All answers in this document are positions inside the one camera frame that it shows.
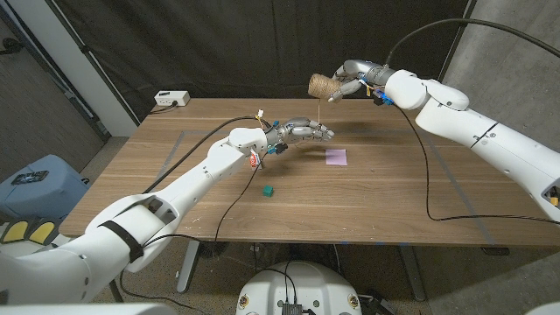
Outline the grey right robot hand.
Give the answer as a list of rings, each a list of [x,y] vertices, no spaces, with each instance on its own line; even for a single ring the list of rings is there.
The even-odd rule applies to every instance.
[[[389,77],[396,71],[371,61],[360,59],[346,60],[334,73],[332,79],[341,83],[328,97],[329,102],[338,102],[345,95],[357,92],[364,84],[385,86]]]

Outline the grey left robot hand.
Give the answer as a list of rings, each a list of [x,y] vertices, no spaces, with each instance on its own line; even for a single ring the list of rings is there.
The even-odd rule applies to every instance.
[[[334,132],[306,117],[291,118],[265,131],[268,144],[295,144],[306,140],[330,141]]]

